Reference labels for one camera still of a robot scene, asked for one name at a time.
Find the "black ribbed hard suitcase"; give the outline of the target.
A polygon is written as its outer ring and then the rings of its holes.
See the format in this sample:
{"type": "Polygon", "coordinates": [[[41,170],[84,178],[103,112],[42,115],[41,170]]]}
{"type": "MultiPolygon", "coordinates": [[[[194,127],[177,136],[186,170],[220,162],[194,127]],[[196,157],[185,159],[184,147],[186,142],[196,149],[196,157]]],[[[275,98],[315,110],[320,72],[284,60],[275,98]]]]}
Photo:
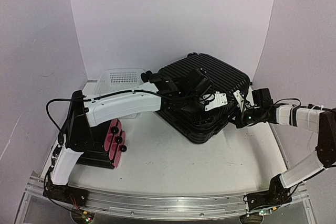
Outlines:
{"type": "MultiPolygon", "coordinates": [[[[214,94],[210,97],[210,103],[205,106],[206,113],[158,111],[157,114],[190,142],[204,144],[228,124],[229,119],[238,109],[234,92],[240,91],[246,95],[250,79],[242,71],[219,59],[196,52],[162,67],[158,72],[175,78],[184,77],[193,69],[202,70],[214,84],[214,94]]],[[[152,83],[152,74],[151,71],[143,72],[141,74],[142,81],[152,83]]]]}

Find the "white perforated plastic basket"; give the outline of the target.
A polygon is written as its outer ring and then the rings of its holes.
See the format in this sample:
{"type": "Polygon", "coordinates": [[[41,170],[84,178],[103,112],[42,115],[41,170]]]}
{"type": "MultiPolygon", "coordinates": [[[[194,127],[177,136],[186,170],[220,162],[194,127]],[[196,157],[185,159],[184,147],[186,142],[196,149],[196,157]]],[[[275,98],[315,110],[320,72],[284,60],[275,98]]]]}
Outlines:
{"type": "Polygon", "coordinates": [[[143,84],[141,74],[143,69],[110,69],[105,70],[99,77],[93,94],[113,93],[120,90],[129,90],[143,84]]]}

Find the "black pink small suitcase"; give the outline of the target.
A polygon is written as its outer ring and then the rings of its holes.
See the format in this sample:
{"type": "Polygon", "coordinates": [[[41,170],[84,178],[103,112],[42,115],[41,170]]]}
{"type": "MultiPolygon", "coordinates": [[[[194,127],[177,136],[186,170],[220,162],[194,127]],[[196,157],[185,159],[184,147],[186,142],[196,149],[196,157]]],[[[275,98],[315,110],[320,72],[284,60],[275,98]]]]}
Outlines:
{"type": "Polygon", "coordinates": [[[125,131],[119,119],[106,121],[91,129],[94,145],[80,156],[77,164],[115,169],[127,151],[125,131]]]}

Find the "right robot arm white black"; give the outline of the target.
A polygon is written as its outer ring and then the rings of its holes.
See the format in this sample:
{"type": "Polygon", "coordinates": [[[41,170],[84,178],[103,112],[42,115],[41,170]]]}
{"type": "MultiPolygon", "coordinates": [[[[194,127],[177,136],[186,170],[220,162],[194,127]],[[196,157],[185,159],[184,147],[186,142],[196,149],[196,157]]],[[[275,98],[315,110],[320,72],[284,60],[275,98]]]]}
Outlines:
{"type": "Polygon", "coordinates": [[[273,185],[265,191],[264,200],[275,205],[285,196],[284,188],[290,188],[335,167],[335,109],[321,106],[273,104],[238,110],[230,120],[238,129],[258,123],[289,126],[317,134],[315,149],[302,161],[279,175],[281,185],[273,185]]]}

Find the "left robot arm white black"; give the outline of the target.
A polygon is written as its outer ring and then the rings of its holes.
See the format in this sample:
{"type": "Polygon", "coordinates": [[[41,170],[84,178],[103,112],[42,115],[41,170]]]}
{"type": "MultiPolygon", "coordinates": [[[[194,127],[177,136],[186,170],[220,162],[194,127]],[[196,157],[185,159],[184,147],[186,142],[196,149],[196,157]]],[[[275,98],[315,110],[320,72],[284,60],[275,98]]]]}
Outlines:
{"type": "Polygon", "coordinates": [[[76,91],[68,100],[68,116],[49,170],[52,181],[49,191],[57,200],[66,201],[70,197],[70,189],[65,185],[78,159],[94,147],[96,128],[107,126],[103,132],[103,153],[112,168],[116,168],[121,153],[127,149],[121,117],[178,110],[191,113],[198,122],[207,122],[204,116],[226,103],[226,96],[216,92],[210,78],[199,70],[174,79],[148,71],[141,78],[143,84],[132,89],[88,96],[76,91]]]}

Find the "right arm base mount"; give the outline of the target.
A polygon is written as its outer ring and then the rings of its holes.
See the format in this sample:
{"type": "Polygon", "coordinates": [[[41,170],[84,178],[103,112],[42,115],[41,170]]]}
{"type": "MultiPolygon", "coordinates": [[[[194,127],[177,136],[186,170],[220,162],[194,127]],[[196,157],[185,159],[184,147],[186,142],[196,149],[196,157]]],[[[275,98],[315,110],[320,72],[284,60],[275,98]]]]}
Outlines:
{"type": "Polygon", "coordinates": [[[248,193],[244,196],[243,201],[247,203],[248,212],[257,212],[290,203],[293,192],[291,187],[284,188],[280,174],[278,174],[270,180],[267,190],[248,193]]]}

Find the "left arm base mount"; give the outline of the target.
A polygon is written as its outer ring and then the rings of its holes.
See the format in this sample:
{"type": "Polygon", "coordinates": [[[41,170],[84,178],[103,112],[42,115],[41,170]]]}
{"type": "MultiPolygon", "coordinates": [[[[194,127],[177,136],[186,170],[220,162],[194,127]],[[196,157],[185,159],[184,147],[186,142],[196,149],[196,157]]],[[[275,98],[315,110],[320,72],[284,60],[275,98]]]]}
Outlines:
{"type": "Polygon", "coordinates": [[[46,181],[43,196],[53,201],[64,202],[67,204],[75,203],[78,207],[84,207],[87,203],[89,192],[86,189],[71,187],[68,185],[55,185],[53,182],[46,181]]]}

